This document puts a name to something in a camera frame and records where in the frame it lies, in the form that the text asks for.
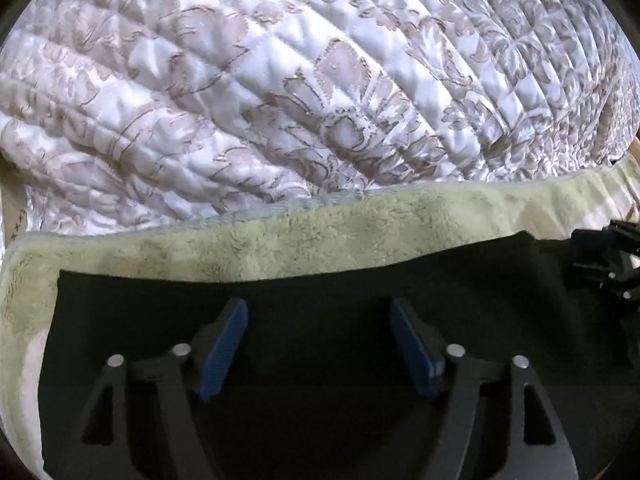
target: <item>beige fabric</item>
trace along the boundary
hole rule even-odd
[[[0,150],[64,234],[572,173],[639,110],[601,0],[33,0],[0,52]]]
[[[24,184],[14,168],[1,156],[0,194],[2,195],[2,234],[5,246],[8,246],[26,231],[28,206]]]
[[[639,221],[640,166],[547,182],[431,184],[346,192],[198,225],[106,237],[27,234],[0,274],[0,415],[42,478],[37,385],[60,269],[196,282],[258,280],[392,264],[528,230],[565,238],[611,218]]]
[[[633,155],[638,162],[640,162],[640,140],[636,137],[629,146],[629,153]]]

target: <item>floral pattern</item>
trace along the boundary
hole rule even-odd
[[[30,226],[608,164],[640,60],[601,0],[33,0],[0,52]]]

